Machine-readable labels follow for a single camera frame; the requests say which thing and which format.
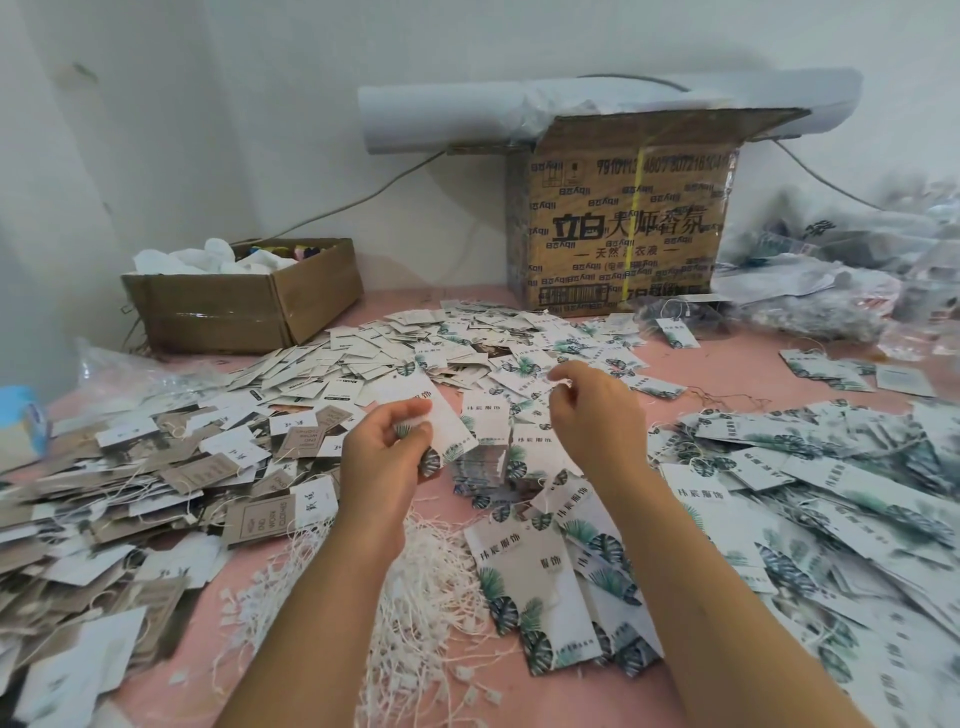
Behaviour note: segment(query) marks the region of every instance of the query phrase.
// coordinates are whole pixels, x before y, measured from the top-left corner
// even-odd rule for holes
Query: hang tag
[[[121,425],[105,429],[103,432],[98,432],[95,437],[97,439],[97,445],[101,448],[109,448],[113,445],[138,440],[141,437],[152,435],[155,432],[160,432],[160,428],[156,426],[153,418],[141,417],[130,419]]]
[[[317,457],[343,457],[344,439],[347,435],[327,435],[320,445]]]
[[[636,379],[630,379],[627,386],[635,392],[643,392],[646,395],[660,397],[663,400],[675,400],[686,391],[686,387],[681,384],[654,379],[651,376],[638,376]]]
[[[192,463],[162,471],[163,481],[180,493],[189,494],[237,475],[240,466],[221,452],[201,458]]]
[[[764,450],[764,448],[746,448],[736,452],[728,452],[724,457],[736,464],[728,472],[741,480],[752,491],[765,491],[768,488],[777,488],[780,485],[794,482],[795,478],[791,475],[780,473],[771,468],[761,459],[762,455],[757,454],[758,450]]]
[[[301,457],[317,457],[323,440],[324,431],[319,427],[291,427],[283,438],[276,458],[296,460]]]
[[[700,342],[680,319],[657,319],[671,349],[700,349]]]
[[[929,379],[919,369],[897,367],[893,364],[876,365],[876,386],[916,397],[936,397]]]
[[[334,406],[333,404],[327,405],[315,414],[317,417],[317,427],[321,432],[327,432],[353,416],[352,413],[346,409]]]
[[[333,488],[333,478],[329,475],[295,485],[290,489],[290,493],[296,499],[297,528],[328,521],[337,515],[337,495]]]
[[[282,468],[277,468],[255,483],[251,488],[250,495],[251,497],[263,497],[276,491],[285,491],[293,482],[294,479],[289,473]]]
[[[313,410],[298,412],[293,415],[276,415],[268,420],[270,436],[285,435],[291,427],[316,427],[317,413]]]
[[[286,535],[296,517],[294,495],[255,502],[237,501],[227,506],[223,539],[228,545]]]

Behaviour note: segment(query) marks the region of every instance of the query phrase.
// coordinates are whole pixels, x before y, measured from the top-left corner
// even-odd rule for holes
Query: packing tape
[[[630,266],[634,261],[634,241],[636,240],[637,215],[640,208],[640,182],[643,179],[643,146],[636,151],[636,172],[634,173],[634,198],[630,202],[630,221],[633,223],[630,233],[630,244],[627,246],[627,254],[623,261],[623,286],[620,289],[620,302],[627,300],[630,294]]]

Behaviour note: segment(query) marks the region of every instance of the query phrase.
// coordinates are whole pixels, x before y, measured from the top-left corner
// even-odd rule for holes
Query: cable
[[[348,210],[348,209],[350,209],[351,207],[356,207],[356,206],[358,206],[358,205],[363,205],[365,202],[368,202],[369,200],[372,200],[372,199],[373,199],[374,197],[376,197],[378,194],[380,194],[381,192],[383,192],[384,190],[386,190],[386,189],[387,189],[390,185],[392,185],[394,182],[399,182],[400,180],[402,180],[402,179],[403,179],[404,177],[406,177],[407,175],[413,174],[414,172],[416,172],[416,171],[417,171],[418,169],[420,169],[421,167],[425,167],[425,166],[426,166],[427,164],[429,164],[431,161],[433,161],[434,159],[436,159],[436,158],[438,158],[438,157],[441,157],[441,156],[444,155],[444,154],[446,154],[446,150],[443,150],[442,152],[438,152],[438,153],[435,154],[435,155],[431,155],[430,157],[426,158],[424,161],[422,161],[422,162],[420,162],[420,163],[418,163],[418,164],[415,164],[414,166],[410,167],[410,168],[407,169],[407,170],[404,170],[403,172],[400,172],[400,174],[396,175],[396,177],[394,177],[392,180],[390,180],[389,182],[387,182],[386,184],[384,184],[382,187],[380,187],[378,190],[376,190],[376,192],[373,192],[372,194],[367,195],[367,197],[363,197],[363,198],[361,198],[361,199],[359,199],[359,200],[356,200],[356,201],[354,201],[354,202],[352,202],[352,203],[348,203],[348,204],[346,204],[346,205],[342,205],[342,206],[336,207],[335,209],[331,209],[329,212],[322,212],[322,213],[319,214],[319,215],[315,215],[314,217],[308,218],[307,220],[303,220],[302,222],[299,222],[299,223],[297,223],[296,225],[291,226],[290,228],[287,228],[287,229],[284,230],[284,231],[280,231],[280,232],[278,232],[278,233],[276,233],[276,234],[274,234],[274,235],[268,235],[267,237],[261,237],[261,238],[259,238],[259,239],[257,239],[257,240],[253,240],[253,241],[252,241],[252,244],[255,245],[256,243],[263,243],[263,242],[266,242],[267,240],[274,240],[275,238],[278,238],[278,237],[280,237],[281,235],[285,235],[285,234],[287,234],[288,232],[293,232],[293,231],[296,230],[297,228],[302,228],[304,225],[309,225],[310,223],[315,223],[315,222],[317,222],[318,220],[323,220],[325,217],[330,217],[330,215],[336,215],[338,212],[343,212],[344,210]]]
[[[806,166],[806,165],[801,161],[801,159],[800,159],[799,157],[797,157],[797,155],[795,155],[793,152],[791,152],[787,147],[785,147],[785,146],[783,145],[783,142],[781,142],[779,139],[770,139],[770,141],[772,141],[772,142],[773,142],[774,144],[776,144],[778,147],[780,147],[781,149],[783,149],[783,151],[786,152],[786,153],[790,156],[791,159],[793,159],[795,162],[797,162],[797,163],[800,165],[800,168],[803,169],[803,170],[806,172],[806,174],[808,174],[810,177],[812,177],[814,180],[816,180],[816,181],[819,182],[820,184],[825,184],[827,187],[829,187],[830,189],[834,190],[835,192],[839,192],[841,195],[844,195],[845,197],[849,197],[851,200],[853,200],[853,201],[855,201],[855,202],[858,202],[858,203],[860,203],[861,205],[866,205],[867,207],[872,207],[873,209],[879,210],[880,212],[883,211],[883,207],[878,207],[878,206],[874,205],[873,203],[868,203],[866,200],[861,200],[861,199],[860,199],[859,197],[857,197],[856,195],[853,195],[853,194],[851,194],[850,192],[848,192],[847,190],[842,189],[841,187],[838,187],[838,186],[837,186],[836,184],[834,184],[833,182],[829,182],[829,181],[825,180],[823,177],[821,177],[821,176],[818,175],[816,172],[814,172],[812,169],[810,169],[808,166]]]
[[[626,73],[590,73],[590,74],[587,74],[586,76],[578,76],[577,78],[580,78],[580,79],[607,79],[607,78],[630,79],[632,81],[648,81],[651,84],[660,84],[660,85],[670,86],[671,88],[675,88],[678,91],[682,91],[683,93],[689,93],[690,91],[693,90],[692,88],[688,88],[687,86],[684,86],[682,84],[678,84],[674,81],[668,81],[666,79],[660,79],[660,78],[657,78],[656,76],[631,76],[630,74],[626,74]],[[780,142],[779,139],[768,139],[768,141],[772,141],[778,147],[783,149],[783,151],[786,152],[791,159],[793,159],[795,162],[797,162],[797,164],[800,165],[800,168],[803,169],[806,172],[806,174],[808,174],[810,177],[812,177],[814,180],[816,180],[820,184],[826,185],[827,187],[832,189],[834,192],[839,192],[841,195],[844,195],[845,197],[849,197],[851,200],[858,202],[861,205],[872,207],[873,209],[879,210],[880,212],[883,211],[883,207],[878,207],[873,203],[868,203],[866,200],[861,200],[859,197],[851,194],[850,192],[843,189],[842,187],[838,187],[833,182],[829,182],[828,180],[825,180],[823,177],[821,177],[812,169],[810,169],[808,166],[806,166],[806,164],[804,164],[801,161],[801,159],[797,157],[797,155],[791,152],[787,147],[783,146],[783,143]]]

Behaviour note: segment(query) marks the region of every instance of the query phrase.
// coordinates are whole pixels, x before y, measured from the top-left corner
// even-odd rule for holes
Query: cardboard box
[[[709,291],[739,147],[804,109],[558,117],[507,156],[507,280],[528,308]]]
[[[353,241],[272,240],[323,248],[269,276],[122,277],[151,348],[182,353],[264,353],[302,344],[363,295]],[[238,257],[250,243],[236,243]]]

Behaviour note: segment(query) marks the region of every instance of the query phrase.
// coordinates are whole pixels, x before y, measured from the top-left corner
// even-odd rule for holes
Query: left hand
[[[340,510],[336,526],[358,542],[394,559],[403,550],[403,519],[419,482],[420,457],[430,447],[433,426],[420,423],[402,440],[394,425],[425,415],[433,402],[414,398],[382,404],[344,440],[340,462]]]

